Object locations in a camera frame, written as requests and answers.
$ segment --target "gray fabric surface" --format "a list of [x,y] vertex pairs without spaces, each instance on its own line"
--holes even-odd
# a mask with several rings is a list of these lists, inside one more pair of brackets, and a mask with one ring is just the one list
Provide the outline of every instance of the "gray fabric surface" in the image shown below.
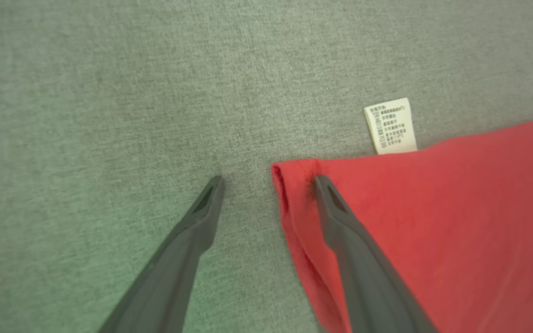
[[0,333],[94,332],[216,174],[185,331],[316,332],[269,165],[399,97],[420,148],[533,120],[533,0],[0,0]]

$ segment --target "textured gray cloth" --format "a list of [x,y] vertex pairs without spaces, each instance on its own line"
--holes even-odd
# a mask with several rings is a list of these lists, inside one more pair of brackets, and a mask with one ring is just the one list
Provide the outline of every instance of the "textured gray cloth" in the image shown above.
[[419,148],[533,120],[533,0],[0,0],[0,333],[95,331],[217,174],[185,331],[316,332],[269,165],[399,97]]

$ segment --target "red fabric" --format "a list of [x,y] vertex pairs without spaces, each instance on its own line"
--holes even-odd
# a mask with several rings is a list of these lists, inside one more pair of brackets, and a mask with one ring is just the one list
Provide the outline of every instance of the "red fabric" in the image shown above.
[[533,122],[407,154],[273,165],[305,292],[350,331],[336,257],[312,192],[330,177],[443,333],[533,333]]

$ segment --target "care label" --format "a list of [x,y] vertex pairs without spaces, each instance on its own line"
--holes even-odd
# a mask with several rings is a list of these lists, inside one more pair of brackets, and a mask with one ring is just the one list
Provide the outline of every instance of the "care label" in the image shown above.
[[417,151],[407,97],[366,107],[364,112],[378,154]]

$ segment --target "folded fabric edge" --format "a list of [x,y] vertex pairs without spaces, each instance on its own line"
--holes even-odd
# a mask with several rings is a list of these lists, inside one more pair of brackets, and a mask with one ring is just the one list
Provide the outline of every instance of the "folded fabric edge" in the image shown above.
[[290,196],[288,188],[285,187],[283,170],[280,164],[273,164],[271,173],[273,174],[273,185],[279,195],[281,225],[285,232],[291,259],[296,267],[296,272],[302,282],[304,291],[320,324],[330,333],[344,333],[345,328],[342,324],[341,313],[338,306],[336,306],[336,301],[330,292],[330,288],[328,288],[317,267],[305,252],[294,230],[292,212],[290,211]]

